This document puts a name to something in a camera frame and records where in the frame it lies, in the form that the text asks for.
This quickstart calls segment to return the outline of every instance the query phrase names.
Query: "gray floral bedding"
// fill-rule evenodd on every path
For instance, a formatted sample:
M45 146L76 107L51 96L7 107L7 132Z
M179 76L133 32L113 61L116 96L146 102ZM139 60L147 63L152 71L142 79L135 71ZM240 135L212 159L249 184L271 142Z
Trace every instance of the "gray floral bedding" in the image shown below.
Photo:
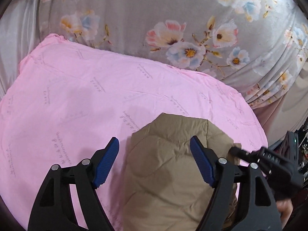
M203 72L254 109L290 89L307 60L308 21L293 0L41 0L49 33Z

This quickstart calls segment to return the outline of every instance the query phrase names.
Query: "blue gripper pad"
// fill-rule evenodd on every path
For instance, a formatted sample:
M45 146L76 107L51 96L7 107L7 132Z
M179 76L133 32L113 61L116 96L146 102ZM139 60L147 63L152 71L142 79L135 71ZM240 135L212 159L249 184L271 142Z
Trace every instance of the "blue gripper pad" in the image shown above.
M97 165L95 170L95 178L93 180L93 184L96 188L106 181L116 156L118 155L119 146L119 140L114 138L103 158Z
M202 150L204 147L200 146L201 144L199 144L198 141L198 138L195 136L190 139L190 150L197 163L203 180L212 187L215 183L214 169Z

